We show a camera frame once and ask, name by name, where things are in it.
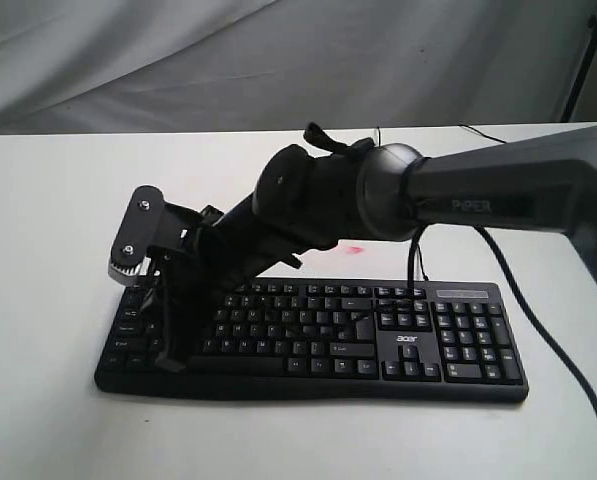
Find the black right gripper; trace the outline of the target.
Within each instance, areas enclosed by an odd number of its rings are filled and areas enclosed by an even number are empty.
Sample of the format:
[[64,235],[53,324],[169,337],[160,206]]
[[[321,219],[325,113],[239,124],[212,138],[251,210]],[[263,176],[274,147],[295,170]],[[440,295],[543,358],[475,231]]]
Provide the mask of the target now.
[[224,213],[166,202],[148,248],[161,279],[140,306],[147,353],[160,370],[179,373],[202,339],[213,303],[258,275],[258,218],[244,199]]

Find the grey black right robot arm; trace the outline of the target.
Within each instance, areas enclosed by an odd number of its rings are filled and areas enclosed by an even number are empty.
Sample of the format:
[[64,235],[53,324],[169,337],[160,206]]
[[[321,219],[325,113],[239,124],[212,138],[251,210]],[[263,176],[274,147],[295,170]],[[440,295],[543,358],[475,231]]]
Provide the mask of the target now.
[[414,242],[434,224],[556,232],[597,284],[597,126],[434,158],[346,145],[315,124],[304,137],[321,156],[283,148],[247,197],[194,221],[170,249],[159,368],[185,370],[212,297],[341,240]]

